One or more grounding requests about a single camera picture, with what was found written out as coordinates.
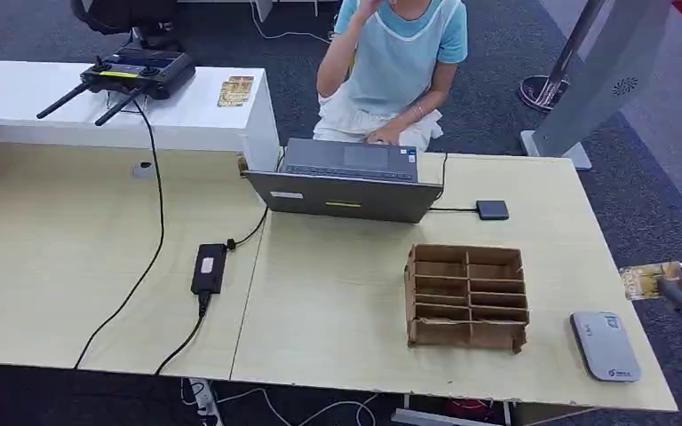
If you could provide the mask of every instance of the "laptop lid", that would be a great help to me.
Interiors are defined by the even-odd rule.
[[[440,185],[246,171],[273,211],[418,223]]]

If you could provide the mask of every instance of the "gray power bank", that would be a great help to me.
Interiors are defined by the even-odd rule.
[[[571,328],[592,377],[636,382],[642,376],[623,323],[612,312],[574,312]]]

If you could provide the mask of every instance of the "yellow sticker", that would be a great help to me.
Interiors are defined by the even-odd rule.
[[[130,78],[135,78],[137,77],[136,74],[133,73],[123,73],[121,71],[100,71],[100,75],[112,75],[114,77],[130,77]]]
[[[356,202],[340,202],[340,201],[325,201],[326,206],[334,206],[334,207],[362,207],[361,204],[357,204]]]

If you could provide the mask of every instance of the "touchpad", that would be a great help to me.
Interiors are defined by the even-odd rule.
[[[346,167],[384,170],[388,168],[388,148],[364,145],[344,148]]]

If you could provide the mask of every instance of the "cardboard divider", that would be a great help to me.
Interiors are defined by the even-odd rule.
[[[420,336],[417,343],[421,344],[453,342],[453,344],[469,346],[472,341],[472,324],[468,321],[444,322],[434,319],[421,319],[412,325],[411,331]]]
[[[472,320],[475,321],[517,321],[529,322],[526,309],[522,308],[503,308],[499,306],[478,306],[472,305]]]
[[[449,304],[453,306],[469,306],[468,296],[444,296],[434,294],[415,294],[415,303],[419,304]]]
[[[414,303],[414,312],[416,318],[446,319],[454,321],[470,320],[468,306]]]
[[[463,296],[467,294],[466,278],[415,275],[415,293],[424,295]]]
[[[471,291],[469,293],[469,305],[500,306],[503,308],[527,309],[527,298],[524,295],[513,293],[483,293]]]
[[[521,350],[529,322],[521,253],[415,244],[404,267],[408,344]]]
[[[510,264],[469,264],[468,276],[488,280],[523,280],[524,278],[521,269]]]
[[[470,291],[482,291],[489,293],[513,293],[524,294],[524,281],[522,280],[485,280],[469,279]]]
[[[417,275],[432,275],[442,277],[466,278],[466,264],[448,262],[420,262],[415,263]]]

